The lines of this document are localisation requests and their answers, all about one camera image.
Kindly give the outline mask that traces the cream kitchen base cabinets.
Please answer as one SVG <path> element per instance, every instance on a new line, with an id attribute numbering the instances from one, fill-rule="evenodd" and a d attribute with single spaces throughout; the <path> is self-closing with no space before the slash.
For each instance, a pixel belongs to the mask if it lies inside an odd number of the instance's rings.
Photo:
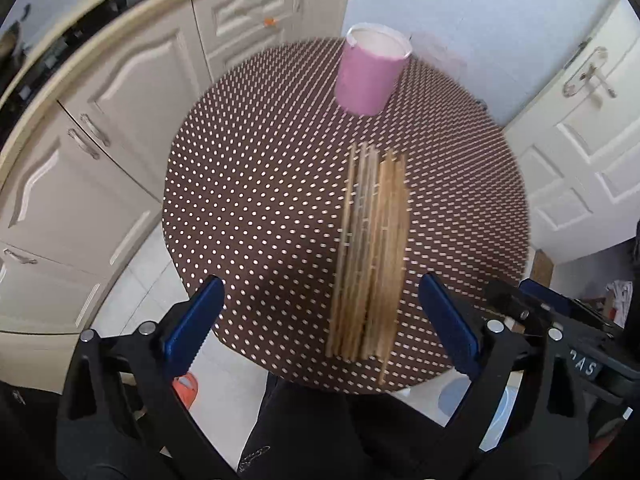
<path id="1" fill-rule="evenodd" d="M 172 139 L 196 100 L 262 49 L 337 35 L 347 0 L 102 0 L 1 144 L 1 328 L 80 332 L 160 216 Z"/>

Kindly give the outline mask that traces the orange object on floor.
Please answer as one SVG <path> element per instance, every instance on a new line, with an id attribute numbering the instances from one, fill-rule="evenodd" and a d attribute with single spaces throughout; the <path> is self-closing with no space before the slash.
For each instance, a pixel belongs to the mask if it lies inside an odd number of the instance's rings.
<path id="1" fill-rule="evenodd" d="M 172 386 L 182 404 L 190 410 L 198 396 L 198 380 L 196 377 L 191 372 L 187 372 L 180 377 L 176 377 L 172 381 Z"/>

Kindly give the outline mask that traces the brown polka dot tablecloth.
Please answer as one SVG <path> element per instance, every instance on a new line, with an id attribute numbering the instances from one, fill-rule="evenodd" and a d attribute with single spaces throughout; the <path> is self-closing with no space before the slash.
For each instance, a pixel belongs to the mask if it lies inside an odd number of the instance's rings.
<path id="1" fill-rule="evenodd" d="M 333 38 L 263 50 L 195 102 L 169 151 L 163 233 L 188 292 L 224 282 L 213 332 L 229 350 L 305 386 L 397 391 L 450 369 L 421 276 L 486 311 L 488 281 L 523 275 L 527 197 L 502 131 L 460 84 L 412 58 L 384 110 L 355 116 L 334 96 L 342 50 Z M 405 284 L 386 363 L 326 353 L 361 145 L 407 159 Z"/>

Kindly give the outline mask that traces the white door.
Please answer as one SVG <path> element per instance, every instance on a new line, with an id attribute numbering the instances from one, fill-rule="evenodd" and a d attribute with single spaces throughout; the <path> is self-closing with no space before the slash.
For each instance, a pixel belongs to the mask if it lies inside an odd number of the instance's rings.
<path id="1" fill-rule="evenodd" d="M 562 95 L 597 47 L 602 87 Z M 611 0 L 577 52 L 504 130 L 529 206 L 530 244 L 560 264 L 630 240 L 639 221 L 639 19 Z"/>

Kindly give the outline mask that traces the pink cylindrical utensil holder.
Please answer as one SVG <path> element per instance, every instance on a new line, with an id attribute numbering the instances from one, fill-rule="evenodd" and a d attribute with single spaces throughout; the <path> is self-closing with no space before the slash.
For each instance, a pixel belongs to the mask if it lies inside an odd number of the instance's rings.
<path id="1" fill-rule="evenodd" d="M 381 24 L 358 23 L 348 30 L 335 84 L 335 99 L 346 112 L 380 114 L 412 55 L 410 40 Z"/>

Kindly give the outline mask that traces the black induction cooktop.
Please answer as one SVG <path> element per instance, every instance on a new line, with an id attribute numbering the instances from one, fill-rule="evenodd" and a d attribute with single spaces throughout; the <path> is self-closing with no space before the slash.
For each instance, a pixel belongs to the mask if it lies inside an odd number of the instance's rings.
<path id="1" fill-rule="evenodd" d="M 143 1 L 100 1 L 36 57 L 1 105 L 1 144 L 6 143 L 26 108 L 62 65 L 98 32 Z"/>

